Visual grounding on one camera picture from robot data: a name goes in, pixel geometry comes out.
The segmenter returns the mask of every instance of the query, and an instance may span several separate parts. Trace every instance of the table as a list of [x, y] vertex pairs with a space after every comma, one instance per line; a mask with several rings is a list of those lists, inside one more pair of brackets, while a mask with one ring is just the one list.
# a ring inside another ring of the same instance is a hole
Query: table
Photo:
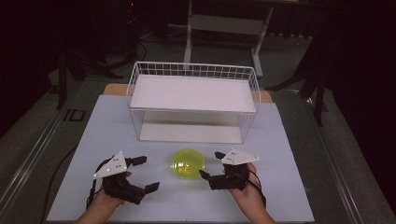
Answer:
[[132, 168], [130, 181], [133, 184], [138, 187], [157, 181], [161, 184], [159, 190], [147, 195], [141, 204], [127, 203], [120, 207], [110, 221], [247, 222], [228, 190], [210, 190], [202, 178], [183, 180], [172, 173], [171, 156], [183, 147], [204, 153], [205, 170], [212, 175], [222, 170], [221, 163], [214, 157], [215, 151], [226, 152], [233, 147], [259, 155], [261, 161], [255, 165], [267, 197], [268, 212], [273, 218], [278, 222], [314, 220], [275, 104], [260, 105], [259, 115], [243, 145], [141, 142], [135, 136], [125, 98], [117, 95], [123, 92], [125, 85], [112, 84], [105, 90], [107, 95], [99, 97], [48, 221], [78, 218], [85, 209], [85, 200], [81, 199], [88, 197], [94, 170], [101, 161], [122, 150], [125, 157], [148, 156], [147, 163]]

